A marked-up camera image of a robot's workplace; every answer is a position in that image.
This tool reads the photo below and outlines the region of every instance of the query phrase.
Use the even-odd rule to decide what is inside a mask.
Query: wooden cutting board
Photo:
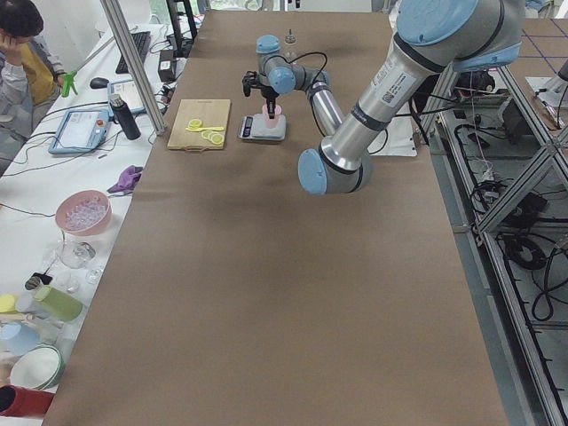
[[[230,109],[230,99],[182,99],[168,140],[168,149],[195,152],[223,149],[225,142],[215,145],[203,138],[201,132],[188,131],[185,128],[190,120],[198,118],[202,121],[202,127],[224,127],[225,130],[219,133],[225,136]]]

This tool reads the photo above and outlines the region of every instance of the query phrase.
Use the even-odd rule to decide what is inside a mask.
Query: computer mouse
[[[89,83],[92,89],[106,89],[108,85],[108,80],[103,77],[95,77]]]

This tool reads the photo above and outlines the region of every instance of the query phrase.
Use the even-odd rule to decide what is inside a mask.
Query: green cup
[[[41,286],[34,294],[34,301],[55,318],[65,322],[74,320],[83,310],[81,302],[52,286]]]

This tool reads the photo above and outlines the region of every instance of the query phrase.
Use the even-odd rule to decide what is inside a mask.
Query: sticker label
[[[371,82],[376,96],[388,107],[396,106],[416,82],[410,74],[393,72],[394,67],[394,63],[387,59]]]
[[[376,73],[375,77],[373,78],[372,84],[374,86],[378,86],[387,76],[387,74],[394,68],[394,63],[391,59],[387,59],[386,62],[383,64],[379,72]]]

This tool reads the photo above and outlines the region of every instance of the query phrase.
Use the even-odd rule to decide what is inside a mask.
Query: white desk
[[[138,26],[135,31],[149,30],[152,32],[152,43],[162,40],[166,31],[165,25]],[[111,36],[107,32],[93,51],[97,50]],[[155,92],[162,87],[157,75],[158,53],[165,44],[152,49],[145,61],[148,78],[155,88]],[[130,78],[129,75],[117,75],[114,69],[120,58],[116,43],[111,43],[95,59],[81,69],[75,78],[78,95],[73,92],[67,98],[59,98],[52,111],[61,108],[78,106],[81,104],[107,100],[107,90],[92,90],[89,81],[92,77],[105,77],[110,82],[117,82]],[[65,111],[51,114],[35,130],[35,134],[46,131],[55,131]],[[60,203],[69,195],[86,189],[97,189],[103,193],[112,186],[120,173],[130,165],[144,166],[154,139],[154,129],[145,115],[137,118],[137,124],[142,136],[136,140],[128,140],[123,134],[117,139],[113,138],[119,132],[120,126],[112,124],[107,133],[107,140],[100,150],[84,154],[70,160],[70,156],[54,156],[47,152],[51,142],[48,135],[32,138],[15,158],[12,165],[0,178],[0,202],[17,209],[52,215]],[[67,240],[87,241],[97,251],[89,267],[104,266],[109,257],[114,240],[121,228],[122,221],[130,206],[130,196],[111,199],[113,217],[108,228],[101,234],[92,237],[74,237],[66,235]],[[61,231],[55,224],[53,217],[32,216],[12,209],[0,207],[0,294],[11,293],[20,295],[26,292],[24,283],[33,272],[43,272],[43,254],[46,248],[61,239]],[[96,285],[85,281],[88,269],[70,270],[57,262],[50,270],[50,275],[56,279],[58,274],[71,273],[81,283],[79,291],[73,294],[89,306],[94,296]],[[75,329],[67,327],[63,333],[71,337],[78,333]],[[37,425],[40,421],[29,419],[3,418],[2,425]]]

